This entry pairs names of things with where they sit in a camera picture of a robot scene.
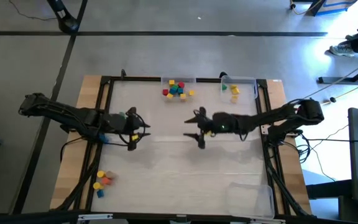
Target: white shoe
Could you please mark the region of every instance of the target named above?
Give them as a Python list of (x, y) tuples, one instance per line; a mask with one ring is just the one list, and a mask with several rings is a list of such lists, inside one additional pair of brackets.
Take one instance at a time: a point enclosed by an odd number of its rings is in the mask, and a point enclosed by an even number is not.
[(358, 38), (358, 34), (354, 34), (354, 35), (346, 35), (345, 39), (346, 40), (354, 40)]
[(348, 41), (329, 47), (329, 51), (337, 56), (353, 57), (355, 52)]

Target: clear plastic bin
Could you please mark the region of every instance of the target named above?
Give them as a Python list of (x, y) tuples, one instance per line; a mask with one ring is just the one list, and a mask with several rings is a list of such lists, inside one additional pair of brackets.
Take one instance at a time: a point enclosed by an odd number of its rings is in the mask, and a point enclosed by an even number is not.
[(231, 182), (226, 190), (226, 202), (232, 216), (274, 218), (273, 191), (268, 185)]
[(221, 100), (223, 102), (249, 105), (250, 103), (254, 104), (257, 97), (256, 79), (229, 75), (221, 78)]
[[(163, 90), (170, 90), (171, 86), (169, 84), (170, 80), (174, 80), (175, 85), (179, 84), (180, 82), (183, 82), (185, 84), (185, 87), (183, 88), (183, 93), (186, 95), (185, 99), (182, 99), (178, 93), (173, 94), (172, 98), (169, 98), (163, 94)], [(193, 96), (190, 96), (190, 90), (193, 91)], [(166, 102), (189, 102), (193, 101), (194, 97), (197, 97), (197, 89), (196, 89), (196, 77), (192, 76), (182, 76), (182, 77), (161, 77), (161, 97)]]

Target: wooden tabletop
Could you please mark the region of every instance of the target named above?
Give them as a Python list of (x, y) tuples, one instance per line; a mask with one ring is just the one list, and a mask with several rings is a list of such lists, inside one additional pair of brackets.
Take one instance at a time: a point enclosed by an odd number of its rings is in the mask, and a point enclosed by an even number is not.
[[(84, 77), (81, 87), (80, 95), (77, 101), (77, 108), (87, 107), (94, 108), (98, 96), (101, 76), (87, 75)], [(272, 109), (281, 107), (286, 103), (283, 83), (281, 80), (267, 80), (268, 93)], [(262, 111), (265, 111), (263, 103), (263, 92), (259, 91), (260, 99), (262, 100)], [(104, 89), (102, 97), (101, 108), (104, 108), (106, 103), (107, 86)], [(78, 138), (78, 133), (70, 133), (67, 141)], [(295, 140), (291, 137), (286, 137), (286, 142), (295, 145)], [(78, 141), (67, 145), (64, 151), (63, 160), (60, 165), (59, 174), (55, 184), (55, 190), (50, 203), (50, 208), (56, 208), (74, 189), (80, 178), (81, 168), (85, 156), (86, 141)], [(298, 153), (290, 146), (283, 145), (279, 147), (282, 169), (284, 175), (285, 185), (294, 199), (302, 206), (302, 208), (311, 214), (310, 203), (306, 191), (305, 181), (301, 165), (299, 162)], [(89, 181), (84, 186), (83, 195), (81, 197), (80, 208), (85, 208), (86, 196), (89, 188)], [(276, 199), (278, 205), (278, 213), (283, 214), (282, 198), (280, 189), (275, 185)]]

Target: concrete floor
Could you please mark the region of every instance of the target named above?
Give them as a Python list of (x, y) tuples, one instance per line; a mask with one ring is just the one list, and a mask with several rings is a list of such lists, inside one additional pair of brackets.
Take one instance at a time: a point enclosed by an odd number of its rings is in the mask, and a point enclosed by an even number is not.
[[(15, 1), (22, 13), (51, 17), (46, 1)], [(80, 0), (65, 1), (77, 15)], [(288, 11), (289, 1), (89, 1), (80, 31), (242, 31), (242, 32), (327, 32), (325, 37), (77, 37), (65, 72), (58, 101), (75, 105), (83, 75), (161, 76), (194, 74), (217, 77), (231, 75), (282, 79), (287, 99), (301, 98), (323, 87), (320, 76), (342, 77), (358, 67), (358, 55), (335, 57), (326, 52), (358, 28), (358, 2), (347, 13), (330, 16), (296, 16)], [(299, 4), (302, 11), (308, 5)], [(18, 15), (11, 4), (0, 0), (0, 30), (58, 31), (56, 21), (37, 21)], [(68, 36), (0, 36), (0, 212), (8, 212), (25, 163), (30, 156), (38, 118), (17, 114), (25, 94), (50, 95), (66, 51)], [(334, 86), (316, 96), (324, 100), (354, 86)], [(325, 138), (346, 123), (348, 107), (358, 107), (358, 91), (335, 105), (324, 107), (326, 121), (305, 128), (308, 138)], [(338, 134), (346, 138), (347, 131)], [(61, 145), (66, 134), (52, 122), (32, 181), (24, 212), (49, 208), (59, 169)], [(325, 142), (317, 148), (325, 173), (336, 178), (350, 177), (349, 146)], [(321, 174), (315, 156), (304, 170)], [(313, 183), (313, 177), (305, 176)], [(317, 206), (314, 212), (319, 213)]]

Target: wire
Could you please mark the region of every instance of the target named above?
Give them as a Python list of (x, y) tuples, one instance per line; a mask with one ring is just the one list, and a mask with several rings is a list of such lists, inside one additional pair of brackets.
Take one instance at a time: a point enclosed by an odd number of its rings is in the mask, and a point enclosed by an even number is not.
[[(342, 130), (345, 129), (346, 127), (348, 127), (348, 124), (347, 124), (346, 126), (344, 126), (343, 128), (338, 129), (334, 134), (330, 134), (328, 137), (326, 137), (325, 140), (329, 139), (329, 137), (331, 137), (331, 136), (337, 134), (338, 132), (342, 131)], [(318, 145), (320, 145), (323, 141), (324, 141), (324, 140), (321, 140), (321, 142), (319, 142), (317, 145), (315, 145), (312, 149), (316, 148), (316, 147), (317, 147)]]
[(333, 180), (333, 182), (336, 182), (336, 180), (334, 180), (332, 177), (330, 177), (330, 176), (328, 176), (327, 174), (324, 173), (323, 167), (322, 167), (321, 162), (320, 162), (320, 158), (318, 157), (318, 153), (316, 152), (316, 150), (314, 150), (314, 149), (311, 149), (311, 150), (316, 153), (317, 160), (318, 160), (318, 164), (320, 165), (321, 172), (322, 172), (326, 177), (328, 177), (328, 178), (330, 178), (331, 180)]
[(8, 1), (9, 1), (9, 3), (11, 3), (11, 4), (13, 5), (13, 7), (15, 7), (16, 12), (17, 12), (19, 15), (24, 16), (24, 17), (26, 17), (26, 18), (28, 18), (28, 19), (38, 19), (38, 20), (41, 20), (41, 21), (49, 21), (49, 20), (52, 20), (52, 19), (57, 19), (56, 17), (42, 19), (42, 18), (34, 17), (34, 16), (27, 16), (27, 15), (25, 15), (25, 14), (23, 14), (23, 13), (20, 12), (20, 10), (19, 10), (19, 9), (17, 8), (17, 6), (12, 2), (12, 0), (8, 0)]
[[(334, 97), (335, 99), (338, 99), (338, 98), (340, 98), (340, 97), (342, 97), (342, 96), (344, 96), (344, 95), (346, 95), (346, 94), (348, 94), (348, 93), (351, 93), (351, 92), (353, 92), (354, 90), (356, 90), (356, 89), (358, 89), (358, 87), (356, 87), (356, 88), (354, 88), (354, 89), (352, 89), (352, 90), (350, 90), (350, 91), (347, 91), (347, 92), (345, 92), (345, 93), (343, 93), (343, 94), (341, 94), (341, 95), (339, 95), (339, 96), (337, 96), (337, 97)], [(327, 104), (330, 104), (331, 103), (331, 101), (327, 101), (327, 102), (325, 102), (325, 103), (322, 103), (321, 105), (327, 105)]]
[(355, 70), (353, 70), (351, 73), (349, 73), (349, 74), (345, 75), (344, 77), (338, 79), (337, 81), (333, 82), (332, 84), (329, 84), (328, 86), (326, 86), (326, 87), (324, 87), (324, 88), (322, 88), (322, 89), (320, 89), (320, 90), (317, 90), (317, 91), (315, 91), (315, 92), (312, 93), (312, 94), (309, 94), (309, 95), (305, 96), (303, 99), (309, 98), (309, 97), (311, 97), (311, 96), (313, 96), (313, 95), (315, 95), (315, 94), (317, 94), (317, 93), (319, 93), (319, 92), (321, 92), (321, 91), (323, 91), (323, 90), (325, 90), (325, 89), (327, 89), (327, 88), (329, 88), (329, 87), (331, 87), (331, 86), (333, 86), (333, 85), (339, 83), (340, 81), (342, 81), (342, 80), (344, 80), (345, 78), (347, 78), (349, 75), (352, 75), (352, 74), (353, 74), (355, 71), (357, 71), (357, 70), (358, 70), (358, 67), (357, 67)]
[(341, 140), (341, 139), (309, 139), (309, 141), (341, 141), (341, 142), (358, 142), (358, 140)]
[(314, 9), (316, 6), (318, 6), (322, 1), (324, 1), (324, 0), (319, 0), (314, 6), (311, 6), (308, 10), (306, 10), (305, 12), (297, 12), (296, 10), (295, 10), (295, 7), (292, 7), (292, 5), (295, 5), (294, 3), (293, 3), (293, 0), (291, 0), (291, 9), (292, 9), (292, 11), (296, 14), (296, 15), (302, 15), (302, 14), (305, 14), (305, 13), (307, 13), (308, 11), (310, 11), (310, 10), (312, 10), (312, 9)]
[(65, 144), (63, 144), (62, 148), (60, 149), (60, 162), (62, 162), (62, 160), (63, 160), (63, 150), (64, 150), (64, 148), (65, 148), (67, 145), (72, 144), (72, 143), (75, 143), (75, 141), (80, 140), (80, 139), (83, 140), (83, 137), (76, 138), (76, 139), (74, 139), (74, 140), (68, 141), (68, 142), (66, 142)]

